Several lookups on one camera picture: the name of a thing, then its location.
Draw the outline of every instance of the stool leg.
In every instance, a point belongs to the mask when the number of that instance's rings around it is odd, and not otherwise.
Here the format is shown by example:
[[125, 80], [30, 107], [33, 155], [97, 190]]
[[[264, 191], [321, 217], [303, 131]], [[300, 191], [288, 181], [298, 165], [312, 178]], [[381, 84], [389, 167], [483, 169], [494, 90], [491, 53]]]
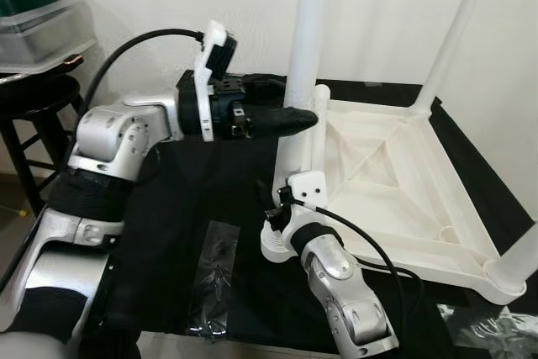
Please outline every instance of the stool leg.
[[75, 98], [73, 98], [73, 101], [71, 101], [71, 105], [73, 106], [77, 114], [81, 110], [81, 106], [83, 104], [84, 104], [84, 100], [82, 100], [82, 97], [80, 94], [78, 94]]
[[44, 113], [32, 119], [35, 130], [56, 170], [59, 170], [67, 152], [67, 135], [56, 113]]
[[0, 123], [0, 132], [2, 132], [3, 141], [8, 148], [11, 161], [13, 162], [13, 165], [18, 173], [18, 178], [23, 185], [26, 198], [28, 198], [35, 216], [37, 216], [45, 203], [41, 199], [37, 185], [35, 185], [34, 176], [32, 175], [32, 171], [26, 162], [26, 156], [24, 155], [24, 150], [20, 145], [20, 140], [18, 139], [17, 131], [15, 130], [13, 122], [4, 121]]

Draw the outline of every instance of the black cable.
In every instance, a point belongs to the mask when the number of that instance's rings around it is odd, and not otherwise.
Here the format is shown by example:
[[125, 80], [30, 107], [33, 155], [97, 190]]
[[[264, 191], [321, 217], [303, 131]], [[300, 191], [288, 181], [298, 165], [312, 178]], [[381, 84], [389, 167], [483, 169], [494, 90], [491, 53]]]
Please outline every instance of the black cable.
[[337, 220], [343, 225], [349, 227], [350, 229], [355, 231], [360, 237], [366, 240], [368, 244], [370, 244], [373, 247], [373, 249], [377, 252], [377, 254], [379, 254], [381, 258], [385, 261], [385, 264], [387, 264], [387, 269], [390, 271], [391, 275], [393, 275], [394, 282], [396, 283], [396, 289], [398, 290], [398, 298], [400, 301], [400, 311], [401, 311], [400, 326], [399, 326], [400, 332], [399, 332], [398, 338], [400, 340], [400, 345], [402, 345], [407, 335], [407, 321], [405, 320], [406, 307], [405, 307], [404, 288], [402, 287], [402, 283], [400, 282], [400, 278], [398, 276], [396, 267], [394, 266], [393, 262], [390, 261], [390, 258], [388, 258], [387, 253], [366, 231], [354, 225], [349, 220], [342, 218], [338, 214], [334, 214], [327, 209], [323, 209], [323, 208], [320, 208], [319, 206], [315, 206], [310, 203], [305, 203], [304, 201], [299, 201], [297, 199], [294, 199], [292, 202], [297, 205], [304, 206], [307, 209], [312, 209], [315, 212], [319, 212], [320, 214], [324, 214], [325, 216], [332, 218], [334, 220]]
[[[373, 262], [365, 261], [358, 256], [354, 256], [357, 261], [364, 267], [370, 267], [374, 269], [380, 269], [383, 271], [388, 271], [388, 267], [386, 265], [380, 265], [380, 264], [374, 264]], [[419, 309], [420, 304], [422, 303], [422, 300], [425, 296], [425, 285], [424, 281], [413, 271], [410, 271], [409, 269], [395, 267], [396, 271], [399, 273], [403, 273], [405, 275], [409, 275], [412, 277], [418, 284], [419, 284], [419, 291], [417, 292], [417, 299], [415, 299], [413, 306], [411, 306], [411, 310], [409, 311], [409, 314], [407, 316], [407, 328], [409, 328], [409, 324], [411, 323], [411, 320], [413, 319], [414, 315], [416, 314], [416, 311]]]
[[65, 171], [67, 169], [67, 162], [69, 161], [69, 156], [73, 152], [73, 149], [76, 144], [76, 128], [78, 127], [82, 115], [84, 115], [90, 106], [90, 103], [93, 100], [93, 96], [98, 90], [99, 84], [101, 83], [101, 80], [103, 79], [104, 75], [107, 73], [110, 66], [127, 50], [131, 49], [135, 45], [150, 40], [155, 37], [162, 37], [164, 35], [181, 35], [184, 37], [192, 37], [198, 42], [203, 41], [203, 33], [200, 31], [191, 31], [190, 29], [157, 29], [155, 31], [150, 31], [145, 34], [141, 34], [137, 37], [134, 37], [132, 40], [127, 41], [125, 44], [121, 45], [117, 50], [115, 50], [111, 56], [107, 58], [107, 60], [101, 65], [95, 76], [93, 77], [92, 81], [90, 82], [90, 85], [87, 88], [86, 94], [84, 95], [82, 106], [80, 107], [79, 111], [77, 111], [77, 117], [76, 117], [76, 124], [75, 124], [75, 130], [73, 131], [73, 136], [71, 137], [71, 140], [69, 142], [69, 145], [67, 147], [67, 153], [65, 156], [64, 164], [62, 167], [62, 171]]

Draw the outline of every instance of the white wall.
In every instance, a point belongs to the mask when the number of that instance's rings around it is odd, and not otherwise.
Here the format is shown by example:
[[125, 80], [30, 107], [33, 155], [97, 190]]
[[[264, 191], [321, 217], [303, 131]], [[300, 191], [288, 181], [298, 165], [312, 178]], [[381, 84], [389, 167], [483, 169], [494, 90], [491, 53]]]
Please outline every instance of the white wall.
[[[287, 72], [296, 0], [87, 2], [100, 47], [79, 68], [82, 84], [104, 55], [134, 35], [165, 27], [203, 29], [211, 18], [231, 28], [239, 40], [231, 71]], [[422, 83], [459, 2], [330, 0], [319, 77]], [[441, 96], [457, 123], [536, 215], [536, 0], [478, 3]], [[194, 44], [181, 39], [140, 45], [110, 72], [98, 101], [133, 89], [173, 86], [191, 65], [194, 51]], [[492, 100], [484, 106], [486, 93]], [[462, 103], [462, 95], [468, 103]], [[480, 119], [471, 115], [474, 108], [480, 109]], [[484, 122], [491, 131], [483, 128]], [[507, 150], [519, 164], [505, 159]], [[7, 159], [0, 153], [0, 171], [4, 167]]]

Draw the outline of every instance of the black rubber grip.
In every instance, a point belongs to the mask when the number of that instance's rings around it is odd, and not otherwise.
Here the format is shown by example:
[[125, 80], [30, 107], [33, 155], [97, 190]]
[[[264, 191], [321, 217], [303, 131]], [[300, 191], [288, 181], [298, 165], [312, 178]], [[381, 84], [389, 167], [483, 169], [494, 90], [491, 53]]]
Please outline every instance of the black rubber grip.
[[235, 47], [237, 46], [237, 41], [235, 38], [229, 33], [226, 34], [227, 36], [224, 45], [214, 45], [206, 64], [206, 67], [213, 71], [211, 77], [217, 80], [224, 79], [226, 69], [228, 68], [229, 62], [232, 60]]
[[49, 206], [63, 214], [120, 222], [133, 183], [85, 170], [62, 172], [49, 197]]
[[298, 134], [318, 123], [318, 116], [306, 109], [257, 108], [249, 110], [251, 136], [253, 138], [273, 138]]
[[323, 226], [321, 223], [313, 222], [308, 223], [305, 226], [301, 227], [292, 235], [290, 242], [292, 243], [293, 249], [297, 252], [298, 256], [303, 254], [304, 247], [316, 237], [321, 235], [333, 235], [336, 237], [340, 245], [344, 246], [344, 241], [338, 234], [338, 232], [330, 226]]
[[70, 289], [27, 289], [13, 323], [5, 333], [44, 334], [65, 345], [81, 318], [86, 300], [86, 296]]

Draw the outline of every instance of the black table surface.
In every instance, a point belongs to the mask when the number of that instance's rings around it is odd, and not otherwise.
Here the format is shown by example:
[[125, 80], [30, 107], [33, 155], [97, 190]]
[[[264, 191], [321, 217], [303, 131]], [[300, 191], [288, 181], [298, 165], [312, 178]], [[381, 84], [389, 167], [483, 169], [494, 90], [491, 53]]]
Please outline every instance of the black table surface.
[[[409, 106], [419, 86], [320, 81], [331, 97], [346, 101]], [[456, 168], [472, 202], [500, 253], [506, 251], [532, 220], [472, 143], [436, 100], [430, 122]], [[272, 180], [275, 140], [199, 140], [158, 146], [144, 173], [159, 173], [137, 187], [129, 201], [125, 231], [113, 253], [121, 266], [108, 306], [111, 326], [185, 334], [187, 313], [202, 243], [211, 220], [240, 227], [232, 277], [227, 338], [336, 353], [336, 346], [319, 302], [310, 292], [298, 259], [283, 264], [267, 261], [260, 251], [264, 220], [254, 189], [256, 179]], [[368, 285], [381, 299], [393, 324], [398, 323], [398, 298], [389, 275], [364, 271]], [[416, 293], [404, 278], [407, 301]], [[526, 295], [509, 307], [538, 313], [536, 276]], [[487, 351], [453, 346], [437, 304], [496, 308], [464, 288], [426, 282], [425, 303], [409, 330], [399, 357], [489, 358]]]

